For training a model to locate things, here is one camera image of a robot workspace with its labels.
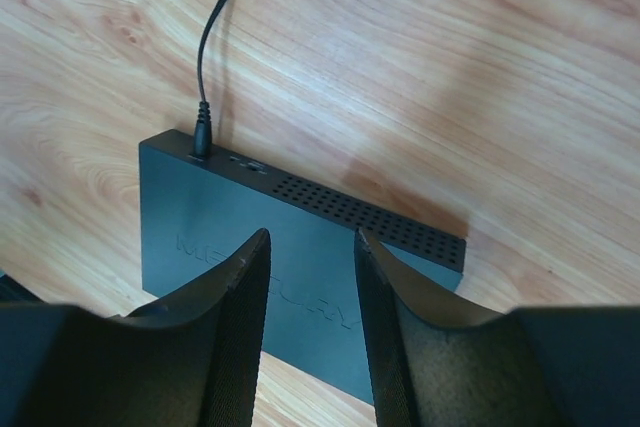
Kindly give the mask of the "black network switch box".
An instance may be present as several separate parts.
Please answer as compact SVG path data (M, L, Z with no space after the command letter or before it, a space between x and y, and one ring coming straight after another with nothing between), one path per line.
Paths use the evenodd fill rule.
M462 279L465 240L219 146L195 159L192 144L169 130L139 145L143 288L162 297L268 230L263 350L370 402L356 231L449 290Z

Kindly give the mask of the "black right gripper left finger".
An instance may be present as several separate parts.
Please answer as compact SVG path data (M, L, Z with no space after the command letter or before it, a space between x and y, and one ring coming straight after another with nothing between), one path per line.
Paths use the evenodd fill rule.
M47 303L1 279L5 426L248 426L271 270L256 231L229 258L125 316Z

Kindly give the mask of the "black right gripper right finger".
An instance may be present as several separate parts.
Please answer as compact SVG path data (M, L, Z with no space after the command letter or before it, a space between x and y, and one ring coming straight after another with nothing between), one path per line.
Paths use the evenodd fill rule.
M635 426L639 310L499 313L440 286L370 234L355 274L380 426Z

